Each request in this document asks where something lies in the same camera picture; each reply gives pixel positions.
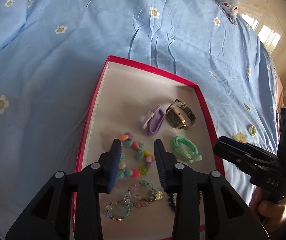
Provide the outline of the person's right hand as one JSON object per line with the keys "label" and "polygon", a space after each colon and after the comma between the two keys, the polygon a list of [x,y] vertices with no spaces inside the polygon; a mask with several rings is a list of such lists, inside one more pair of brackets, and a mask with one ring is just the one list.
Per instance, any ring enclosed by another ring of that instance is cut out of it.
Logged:
{"label": "person's right hand", "polygon": [[286,221],[286,198],[279,204],[263,200],[263,192],[259,187],[255,188],[249,207],[257,217],[262,215],[267,219],[265,227],[271,230],[281,227]]}

